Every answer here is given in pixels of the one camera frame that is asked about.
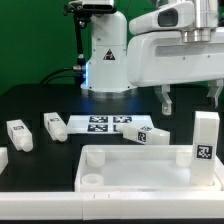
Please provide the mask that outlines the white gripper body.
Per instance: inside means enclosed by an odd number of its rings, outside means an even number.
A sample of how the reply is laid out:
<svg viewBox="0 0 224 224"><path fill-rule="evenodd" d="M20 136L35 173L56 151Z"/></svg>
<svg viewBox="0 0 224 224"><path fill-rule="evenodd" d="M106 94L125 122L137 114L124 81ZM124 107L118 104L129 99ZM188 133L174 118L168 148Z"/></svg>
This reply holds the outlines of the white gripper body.
<svg viewBox="0 0 224 224"><path fill-rule="evenodd" d="M210 42L183 43L178 31L151 32L131 39L128 79L137 87L224 78L224 28Z"/></svg>

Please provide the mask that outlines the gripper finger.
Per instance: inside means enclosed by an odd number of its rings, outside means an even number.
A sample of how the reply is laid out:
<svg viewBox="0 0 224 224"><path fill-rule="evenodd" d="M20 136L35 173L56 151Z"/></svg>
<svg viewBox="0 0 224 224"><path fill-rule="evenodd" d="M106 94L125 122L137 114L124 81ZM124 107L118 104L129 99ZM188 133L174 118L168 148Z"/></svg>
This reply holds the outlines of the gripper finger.
<svg viewBox="0 0 224 224"><path fill-rule="evenodd" d="M208 82L209 91L207 94L208 101L212 108L218 107L219 96L224 88L224 79L210 80Z"/></svg>
<svg viewBox="0 0 224 224"><path fill-rule="evenodd" d="M169 85L160 85L155 87L155 94L161 102L162 113L166 116L172 114L172 100L169 97L169 92Z"/></svg>

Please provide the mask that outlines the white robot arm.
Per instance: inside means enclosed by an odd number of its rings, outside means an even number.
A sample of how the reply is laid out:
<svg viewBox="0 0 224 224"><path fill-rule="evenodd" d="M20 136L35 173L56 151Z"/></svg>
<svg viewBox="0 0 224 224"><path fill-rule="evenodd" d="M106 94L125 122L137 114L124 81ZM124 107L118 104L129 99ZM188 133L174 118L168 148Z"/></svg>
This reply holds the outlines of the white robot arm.
<svg viewBox="0 0 224 224"><path fill-rule="evenodd" d="M136 87L155 88L165 115L172 84L206 81L218 105L224 89L224 27L217 0L168 0L127 21L116 12L92 19L92 56L83 92L113 98Z"/></svg>

